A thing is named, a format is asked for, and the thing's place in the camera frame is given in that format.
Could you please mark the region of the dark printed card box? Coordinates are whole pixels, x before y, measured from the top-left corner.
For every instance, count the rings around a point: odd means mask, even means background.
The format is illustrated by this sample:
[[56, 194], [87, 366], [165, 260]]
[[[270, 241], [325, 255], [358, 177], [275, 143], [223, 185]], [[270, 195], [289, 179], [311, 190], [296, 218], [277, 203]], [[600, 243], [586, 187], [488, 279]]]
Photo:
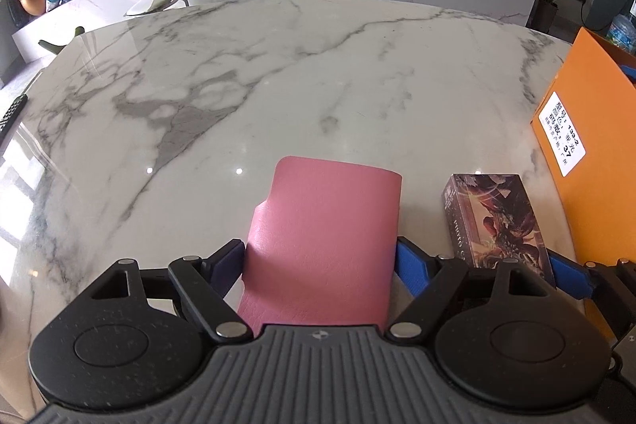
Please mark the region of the dark printed card box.
[[537, 217], [519, 175], [454, 174], [442, 198], [456, 257], [482, 269], [515, 259], [555, 283]]

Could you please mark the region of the pink leather wallet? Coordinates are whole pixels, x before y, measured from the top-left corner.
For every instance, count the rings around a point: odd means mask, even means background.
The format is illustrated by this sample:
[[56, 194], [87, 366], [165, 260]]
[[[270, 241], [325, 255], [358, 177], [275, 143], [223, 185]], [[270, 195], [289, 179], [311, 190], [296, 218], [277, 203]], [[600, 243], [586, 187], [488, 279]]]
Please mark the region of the pink leather wallet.
[[288, 156], [253, 212], [239, 316], [266, 324], [375, 325], [388, 320], [402, 178]]

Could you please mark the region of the orange cardboard box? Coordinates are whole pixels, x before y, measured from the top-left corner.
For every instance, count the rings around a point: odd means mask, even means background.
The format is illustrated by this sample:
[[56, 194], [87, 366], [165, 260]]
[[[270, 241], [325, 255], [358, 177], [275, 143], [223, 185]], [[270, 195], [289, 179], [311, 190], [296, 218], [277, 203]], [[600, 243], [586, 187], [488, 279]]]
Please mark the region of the orange cardboard box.
[[531, 120], [581, 263], [635, 259], [635, 57], [581, 29]]

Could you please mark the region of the black remote control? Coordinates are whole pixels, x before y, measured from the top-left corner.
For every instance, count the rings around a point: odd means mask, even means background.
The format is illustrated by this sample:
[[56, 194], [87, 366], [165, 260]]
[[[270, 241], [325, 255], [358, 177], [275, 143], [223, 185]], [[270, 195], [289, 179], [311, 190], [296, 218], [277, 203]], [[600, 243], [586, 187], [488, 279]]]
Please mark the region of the black remote control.
[[21, 116], [21, 112], [23, 112], [27, 103], [28, 96], [22, 94], [18, 96], [6, 110], [6, 113], [4, 113], [0, 120], [0, 143], [3, 143], [9, 135], [13, 125], [19, 119], [19, 116]]

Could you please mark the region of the blue water bottle jug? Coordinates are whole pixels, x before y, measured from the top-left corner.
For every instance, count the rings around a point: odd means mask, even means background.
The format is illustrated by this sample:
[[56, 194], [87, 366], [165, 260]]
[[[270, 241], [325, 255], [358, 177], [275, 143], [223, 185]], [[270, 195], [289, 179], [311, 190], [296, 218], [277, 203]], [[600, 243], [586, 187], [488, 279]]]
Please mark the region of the blue water bottle jug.
[[616, 47], [620, 47], [627, 53], [634, 55], [636, 50], [636, 0], [633, 0], [630, 8], [618, 14], [611, 22], [606, 39]]

